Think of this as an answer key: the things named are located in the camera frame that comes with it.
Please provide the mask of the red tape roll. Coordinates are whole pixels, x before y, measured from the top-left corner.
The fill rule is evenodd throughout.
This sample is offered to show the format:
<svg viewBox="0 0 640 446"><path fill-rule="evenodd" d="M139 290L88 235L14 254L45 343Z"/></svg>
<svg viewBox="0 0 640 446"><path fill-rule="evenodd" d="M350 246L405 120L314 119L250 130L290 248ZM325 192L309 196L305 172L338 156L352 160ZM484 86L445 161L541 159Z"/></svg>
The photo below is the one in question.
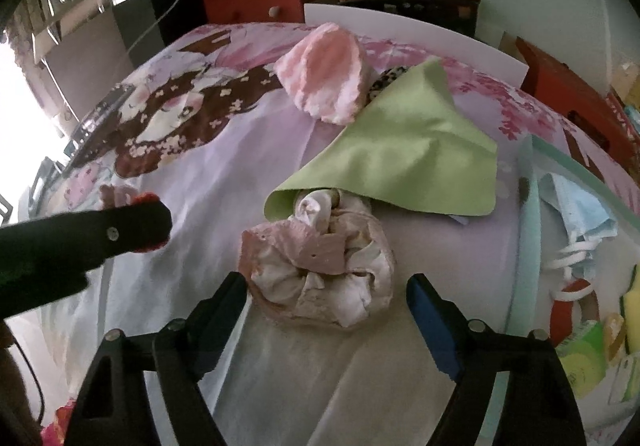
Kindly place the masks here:
<svg viewBox="0 0 640 446"><path fill-rule="evenodd" d="M599 319L598 296L590 281L578 278L561 290L552 292L549 331L554 346L568 338L578 325Z"/></svg>

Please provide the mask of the pink cartoon print bedsheet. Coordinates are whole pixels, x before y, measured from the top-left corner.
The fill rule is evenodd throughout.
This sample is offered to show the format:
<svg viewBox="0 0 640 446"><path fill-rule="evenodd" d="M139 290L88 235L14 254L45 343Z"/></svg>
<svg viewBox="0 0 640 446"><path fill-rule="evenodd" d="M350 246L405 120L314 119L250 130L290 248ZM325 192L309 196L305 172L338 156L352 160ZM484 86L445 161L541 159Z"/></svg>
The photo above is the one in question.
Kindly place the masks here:
<svg viewBox="0 0 640 446"><path fill-rule="evenodd" d="M518 248L516 155L536 134L590 166L616 211L620 232L597 252L601 308L615 310L639 258L629 221L639 209L636 183L580 128L497 73L452 57L442 64L460 114L497 143L496 206L464 224L376 206L399 275L428 273L465 314L506 323ZM76 397L107 330L154 331L210 296L235 266L241 232L262 220L265 198L337 136L259 84L215 105L213 140L187 150L168 145L158 166L128 178L171 210L168 245L119 256L90 274L85 291L12 322L34 367L26 384L42 388L32 406L47 422ZM291 329L248 304L202 388L231 445L422 445L452 383L396 296L387 317L354 332Z"/></svg>

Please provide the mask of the black white leopard scrunchie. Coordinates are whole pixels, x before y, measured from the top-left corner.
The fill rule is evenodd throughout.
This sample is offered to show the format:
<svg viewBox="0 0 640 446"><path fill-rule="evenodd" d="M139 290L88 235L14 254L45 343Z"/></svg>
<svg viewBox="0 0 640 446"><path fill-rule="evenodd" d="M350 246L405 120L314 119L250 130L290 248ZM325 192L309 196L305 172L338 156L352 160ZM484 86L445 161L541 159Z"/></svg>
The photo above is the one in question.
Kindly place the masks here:
<svg viewBox="0 0 640 446"><path fill-rule="evenodd" d="M375 99L375 97L378 96L384 88L387 88L408 70L409 68L406 66L396 66L384 70L369 88L367 102L372 102L372 100Z"/></svg>

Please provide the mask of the white foam board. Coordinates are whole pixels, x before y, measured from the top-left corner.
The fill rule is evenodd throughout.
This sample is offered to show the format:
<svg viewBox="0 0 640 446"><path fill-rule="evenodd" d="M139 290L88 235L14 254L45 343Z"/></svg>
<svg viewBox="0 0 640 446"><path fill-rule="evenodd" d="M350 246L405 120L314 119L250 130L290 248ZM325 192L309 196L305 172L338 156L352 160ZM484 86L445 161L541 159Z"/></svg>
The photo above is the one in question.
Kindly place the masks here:
<svg viewBox="0 0 640 446"><path fill-rule="evenodd" d="M428 22L376 10L319 3L305 4L304 15L308 26L333 22L356 36L423 46L438 56L457 59L514 88L522 86L529 69L524 62L495 47Z"/></svg>

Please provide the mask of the round tan pouch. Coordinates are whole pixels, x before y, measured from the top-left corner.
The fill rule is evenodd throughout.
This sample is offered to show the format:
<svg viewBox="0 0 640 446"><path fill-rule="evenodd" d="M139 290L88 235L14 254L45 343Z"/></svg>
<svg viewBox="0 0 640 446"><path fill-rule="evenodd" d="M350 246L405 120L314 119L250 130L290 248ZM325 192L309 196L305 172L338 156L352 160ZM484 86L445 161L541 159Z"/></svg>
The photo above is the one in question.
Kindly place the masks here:
<svg viewBox="0 0 640 446"><path fill-rule="evenodd" d="M603 322L603 343L609 364L615 364L625 354L625 342L625 319L621 314L608 314Z"/></svg>

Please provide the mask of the white tray with teal rim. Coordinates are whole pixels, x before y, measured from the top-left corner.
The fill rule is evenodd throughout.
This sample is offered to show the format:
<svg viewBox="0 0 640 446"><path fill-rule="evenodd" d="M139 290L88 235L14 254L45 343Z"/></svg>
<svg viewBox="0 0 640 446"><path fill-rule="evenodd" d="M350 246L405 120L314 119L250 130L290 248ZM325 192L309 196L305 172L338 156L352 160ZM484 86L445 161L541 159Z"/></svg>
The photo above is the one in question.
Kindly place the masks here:
<svg viewBox="0 0 640 446"><path fill-rule="evenodd" d="M598 197L616 217L617 236L571 244L559 212L540 198L538 182L546 173L563 175ZM527 136L518 148L518 179L518 255L506 332L526 336L529 331L540 329L550 338L552 292L578 278L594 284L600 306L598 322L603 325L604 318L612 313L623 316L622 296L629 289L634 266L639 264L638 215L597 175L535 135ZM544 400L553 402L556 388L565 386L568 402L582 420L582 438L590 444L613 444L639 408L639 395L631 402L608 403L618 364L631 355L627 343L625 354L615 364L608 363L604 379L582 400L574 396L555 348L551 342L552 357L559 364L561 375L559 380L540 376Z"/></svg>

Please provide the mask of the red cardboard box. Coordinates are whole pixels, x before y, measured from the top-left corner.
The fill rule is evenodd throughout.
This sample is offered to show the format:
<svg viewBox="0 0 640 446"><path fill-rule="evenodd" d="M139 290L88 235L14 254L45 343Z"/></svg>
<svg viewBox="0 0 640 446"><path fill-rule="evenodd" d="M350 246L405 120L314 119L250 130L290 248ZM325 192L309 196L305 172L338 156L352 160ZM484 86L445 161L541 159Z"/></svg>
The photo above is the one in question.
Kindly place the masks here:
<svg viewBox="0 0 640 446"><path fill-rule="evenodd" d="M528 65L522 90L578 126L638 182L639 135L622 107L601 96L564 62L519 36L515 49Z"/></svg>

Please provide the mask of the purple cartoon tissue pack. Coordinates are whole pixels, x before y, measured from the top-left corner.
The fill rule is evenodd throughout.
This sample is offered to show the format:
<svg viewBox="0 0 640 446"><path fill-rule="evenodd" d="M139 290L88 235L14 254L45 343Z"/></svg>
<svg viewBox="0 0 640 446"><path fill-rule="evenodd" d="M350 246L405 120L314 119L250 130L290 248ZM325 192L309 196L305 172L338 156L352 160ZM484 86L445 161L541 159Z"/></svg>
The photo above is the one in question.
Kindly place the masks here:
<svg viewBox="0 0 640 446"><path fill-rule="evenodd" d="M455 222L457 222L458 224L460 224L462 226L468 226L470 224L470 221L472 221L472 218L470 218L469 216L465 216L465 215L450 214L449 218L451 218L452 220L454 220Z"/></svg>

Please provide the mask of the light green cloth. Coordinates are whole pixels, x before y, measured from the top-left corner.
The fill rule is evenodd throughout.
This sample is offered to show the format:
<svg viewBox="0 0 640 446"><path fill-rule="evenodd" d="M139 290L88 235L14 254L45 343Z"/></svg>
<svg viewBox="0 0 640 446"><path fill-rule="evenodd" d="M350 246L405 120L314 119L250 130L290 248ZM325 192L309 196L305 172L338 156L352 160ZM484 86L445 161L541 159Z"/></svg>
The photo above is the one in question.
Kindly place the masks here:
<svg viewBox="0 0 640 446"><path fill-rule="evenodd" d="M496 206L497 145L457 110L442 62L410 68L266 199L268 220L306 190L341 189L412 212L485 216Z"/></svg>

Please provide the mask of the yellow sponge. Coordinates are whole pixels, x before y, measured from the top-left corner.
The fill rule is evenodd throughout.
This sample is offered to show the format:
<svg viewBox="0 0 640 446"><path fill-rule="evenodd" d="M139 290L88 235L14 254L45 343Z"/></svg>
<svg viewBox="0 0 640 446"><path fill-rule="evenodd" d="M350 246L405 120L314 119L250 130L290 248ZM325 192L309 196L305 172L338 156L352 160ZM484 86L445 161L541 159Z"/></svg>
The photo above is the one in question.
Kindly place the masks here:
<svg viewBox="0 0 640 446"><path fill-rule="evenodd" d="M639 264L634 266L631 283L622 296L622 312L626 325L626 343L629 354L640 350L640 272Z"/></svg>

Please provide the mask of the light blue face mask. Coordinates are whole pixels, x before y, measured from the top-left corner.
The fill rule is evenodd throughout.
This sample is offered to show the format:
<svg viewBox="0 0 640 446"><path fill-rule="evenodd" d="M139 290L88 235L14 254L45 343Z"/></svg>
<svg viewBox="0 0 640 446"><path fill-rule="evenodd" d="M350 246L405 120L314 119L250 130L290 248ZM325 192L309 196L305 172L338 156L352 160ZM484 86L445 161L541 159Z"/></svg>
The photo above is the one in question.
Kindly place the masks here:
<svg viewBox="0 0 640 446"><path fill-rule="evenodd" d="M538 185L540 198L559 212L571 244L617 236L615 215L591 192L556 173L544 174Z"/></svg>

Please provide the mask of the pink cream scrunchie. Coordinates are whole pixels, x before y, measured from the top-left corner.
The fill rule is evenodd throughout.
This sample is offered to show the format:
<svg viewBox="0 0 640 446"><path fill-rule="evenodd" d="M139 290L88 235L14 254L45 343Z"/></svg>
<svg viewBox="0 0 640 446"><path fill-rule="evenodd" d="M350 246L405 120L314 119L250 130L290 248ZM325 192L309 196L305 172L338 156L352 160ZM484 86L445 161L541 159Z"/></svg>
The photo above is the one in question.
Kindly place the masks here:
<svg viewBox="0 0 640 446"><path fill-rule="evenodd" d="M341 189L301 192L283 220L244 230L238 270L266 315L352 330L394 296L395 258L370 201Z"/></svg>

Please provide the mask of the pink white fuzzy cloth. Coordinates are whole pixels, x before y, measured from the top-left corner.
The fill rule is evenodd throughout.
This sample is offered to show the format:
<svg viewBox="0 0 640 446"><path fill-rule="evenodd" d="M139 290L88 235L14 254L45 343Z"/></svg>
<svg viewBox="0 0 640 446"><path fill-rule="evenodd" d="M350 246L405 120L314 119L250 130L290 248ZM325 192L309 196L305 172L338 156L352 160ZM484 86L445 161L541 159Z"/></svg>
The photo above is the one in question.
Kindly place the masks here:
<svg viewBox="0 0 640 446"><path fill-rule="evenodd" d="M339 126L355 121L378 78L356 36L333 22L311 31L273 70L296 108Z"/></svg>

